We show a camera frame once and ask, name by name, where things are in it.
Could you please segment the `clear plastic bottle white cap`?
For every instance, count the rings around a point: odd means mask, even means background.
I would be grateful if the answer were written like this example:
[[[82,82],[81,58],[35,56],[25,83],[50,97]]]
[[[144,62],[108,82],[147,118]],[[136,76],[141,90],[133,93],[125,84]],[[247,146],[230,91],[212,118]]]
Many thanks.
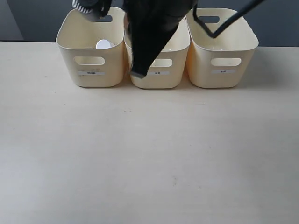
[[[96,43],[96,49],[110,49],[115,47],[115,45],[106,39],[101,39]]]

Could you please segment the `cream plastic bin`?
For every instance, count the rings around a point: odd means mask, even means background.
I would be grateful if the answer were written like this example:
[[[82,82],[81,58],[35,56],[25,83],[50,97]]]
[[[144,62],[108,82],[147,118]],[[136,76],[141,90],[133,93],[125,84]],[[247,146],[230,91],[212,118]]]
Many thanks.
[[[179,23],[173,37],[150,66],[147,76],[142,79],[131,75],[132,49],[127,31],[125,31],[124,42],[128,55],[129,75],[136,87],[141,89],[171,89],[180,83],[191,43],[185,18]]]
[[[111,7],[111,21],[91,22],[77,10],[71,10],[56,37],[73,82],[81,87],[112,87],[119,84],[128,67],[124,45],[124,11]],[[115,47],[96,49],[106,39]]]
[[[236,86],[259,45],[247,21],[238,19],[213,39],[196,23],[192,11],[186,20],[191,38],[186,67],[191,83],[200,88]]]

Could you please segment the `left cream plastic bin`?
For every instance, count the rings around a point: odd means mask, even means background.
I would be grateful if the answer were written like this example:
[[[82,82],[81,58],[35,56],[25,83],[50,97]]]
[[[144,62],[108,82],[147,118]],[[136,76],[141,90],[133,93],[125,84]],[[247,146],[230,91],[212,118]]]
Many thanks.
[[[56,37],[73,82],[81,87],[112,87],[119,84],[128,67],[124,45],[124,11],[111,7],[111,21],[91,22],[77,10],[71,10]],[[115,47],[96,49],[106,39]]]

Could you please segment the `right cream plastic bin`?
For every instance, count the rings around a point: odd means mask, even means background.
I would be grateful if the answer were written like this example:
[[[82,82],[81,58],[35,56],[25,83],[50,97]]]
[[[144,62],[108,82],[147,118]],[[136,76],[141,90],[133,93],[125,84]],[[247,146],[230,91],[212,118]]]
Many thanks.
[[[191,83],[200,88],[236,86],[259,45],[247,21],[238,19],[213,39],[196,23],[192,11],[186,20],[191,38],[186,67]]]

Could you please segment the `middle cream plastic bin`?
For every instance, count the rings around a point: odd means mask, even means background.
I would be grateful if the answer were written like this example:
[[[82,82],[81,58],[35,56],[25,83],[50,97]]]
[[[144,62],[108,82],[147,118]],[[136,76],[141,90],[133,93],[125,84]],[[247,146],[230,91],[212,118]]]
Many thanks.
[[[128,55],[129,75],[136,87],[141,89],[171,89],[180,83],[191,43],[185,18],[179,23],[173,37],[150,66],[147,76],[142,79],[131,75],[132,49],[127,31],[125,31],[124,42]]]

